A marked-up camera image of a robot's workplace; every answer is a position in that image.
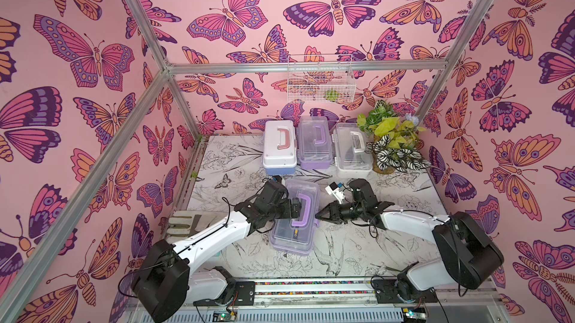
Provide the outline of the white toolbox clear lid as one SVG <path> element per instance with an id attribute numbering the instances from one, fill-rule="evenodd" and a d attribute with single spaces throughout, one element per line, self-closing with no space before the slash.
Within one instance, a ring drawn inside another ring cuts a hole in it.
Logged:
<path id="1" fill-rule="evenodd" d="M 332 133 L 335 169 L 343 179 L 366 179 L 373 167 L 373 157 L 366 152 L 368 138 L 354 123 L 339 122 Z"/>

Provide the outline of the purple toolbox clear lid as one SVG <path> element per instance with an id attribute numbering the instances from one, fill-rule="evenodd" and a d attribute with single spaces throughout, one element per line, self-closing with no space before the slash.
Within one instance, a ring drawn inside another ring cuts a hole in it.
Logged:
<path id="1" fill-rule="evenodd" d="M 297 159 L 303 170 L 327 170 L 333 161 L 332 137 L 326 117 L 302 117 L 296 128 Z"/>

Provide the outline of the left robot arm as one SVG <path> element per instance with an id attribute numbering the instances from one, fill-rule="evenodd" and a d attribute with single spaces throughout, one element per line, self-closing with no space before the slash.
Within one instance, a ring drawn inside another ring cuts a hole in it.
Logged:
<path id="1" fill-rule="evenodd" d="M 193 283 L 193 275 L 211 257 L 227 246 L 253 233 L 260 232 L 269 222 L 296 219 L 302 202 L 292 197 L 286 186 L 268 180 L 248 199 L 227 204 L 226 218 L 179 242 L 163 239 L 155 243 L 142 267 L 133 274 L 130 289 L 153 322 L 165 322 L 184 305 L 189 292 L 199 289 L 209 277 Z"/>

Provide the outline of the blue toolbox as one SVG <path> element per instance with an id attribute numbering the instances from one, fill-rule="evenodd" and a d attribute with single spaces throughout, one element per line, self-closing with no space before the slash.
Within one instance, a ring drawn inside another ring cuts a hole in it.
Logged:
<path id="1" fill-rule="evenodd" d="M 268 176 L 293 175 L 296 171 L 296 131 L 291 120 L 266 122 L 262 164 Z"/>

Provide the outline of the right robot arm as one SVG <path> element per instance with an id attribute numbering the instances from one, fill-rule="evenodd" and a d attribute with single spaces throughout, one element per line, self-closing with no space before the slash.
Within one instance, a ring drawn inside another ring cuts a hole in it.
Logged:
<path id="1" fill-rule="evenodd" d="M 350 202 L 338 192 L 337 184 L 328 186 L 336 200 L 315 215 L 317 220 L 337 225 L 361 220 L 368 228 L 407 233 L 437 247 L 438 258 L 398 272 L 392 291 L 402 301 L 418 300 L 423 293 L 449 284 L 475 290 L 503 266 L 503 253 L 471 215 L 396 209 L 393 203 L 379 200 L 365 179 L 352 180 L 347 187 Z"/>

